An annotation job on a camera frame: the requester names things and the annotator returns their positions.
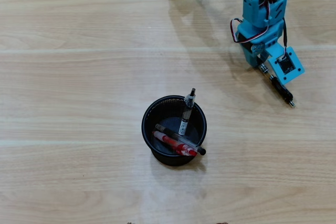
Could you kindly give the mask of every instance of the robotic arm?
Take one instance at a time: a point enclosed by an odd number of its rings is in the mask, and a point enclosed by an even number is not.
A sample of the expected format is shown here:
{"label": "robotic arm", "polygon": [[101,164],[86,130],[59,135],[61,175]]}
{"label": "robotic arm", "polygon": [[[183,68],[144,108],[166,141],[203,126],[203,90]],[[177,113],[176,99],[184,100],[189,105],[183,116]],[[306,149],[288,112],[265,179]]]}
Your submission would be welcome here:
{"label": "robotic arm", "polygon": [[[268,76],[272,85],[294,107],[293,96],[285,84],[305,72],[294,50],[287,48],[285,10],[287,0],[244,0],[243,20],[231,21],[234,42],[239,43],[247,62]],[[240,22],[234,32],[233,21]],[[283,35],[284,47],[278,43]],[[268,73],[264,62],[268,59],[276,77]]]}

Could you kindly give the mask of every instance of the wooden table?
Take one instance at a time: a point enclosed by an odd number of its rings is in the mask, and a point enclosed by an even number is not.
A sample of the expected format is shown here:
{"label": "wooden table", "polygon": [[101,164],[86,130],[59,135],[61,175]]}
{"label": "wooden table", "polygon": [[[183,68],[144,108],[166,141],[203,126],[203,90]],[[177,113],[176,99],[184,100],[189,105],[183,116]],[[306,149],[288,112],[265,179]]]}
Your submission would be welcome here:
{"label": "wooden table", "polygon": [[[242,0],[0,0],[1,224],[335,224],[336,0],[289,0],[295,109],[246,63]],[[196,88],[207,154],[159,163],[147,107]]]}

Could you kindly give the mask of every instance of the black pen holder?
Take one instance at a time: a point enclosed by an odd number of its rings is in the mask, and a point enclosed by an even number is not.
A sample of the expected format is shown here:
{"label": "black pen holder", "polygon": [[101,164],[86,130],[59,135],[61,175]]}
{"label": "black pen holder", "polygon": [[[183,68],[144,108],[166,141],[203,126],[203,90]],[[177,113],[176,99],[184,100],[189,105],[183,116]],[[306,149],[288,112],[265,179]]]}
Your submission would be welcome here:
{"label": "black pen holder", "polygon": [[[141,130],[143,138],[156,159],[165,165],[185,165],[194,158],[193,156],[181,156],[176,154],[170,146],[167,146],[153,136],[153,131],[156,131],[156,124],[179,132],[184,108],[183,99],[184,97],[180,95],[170,95],[158,99],[150,105],[142,119]],[[195,103],[184,137],[197,145],[201,145],[205,135],[205,115],[201,108]]]}

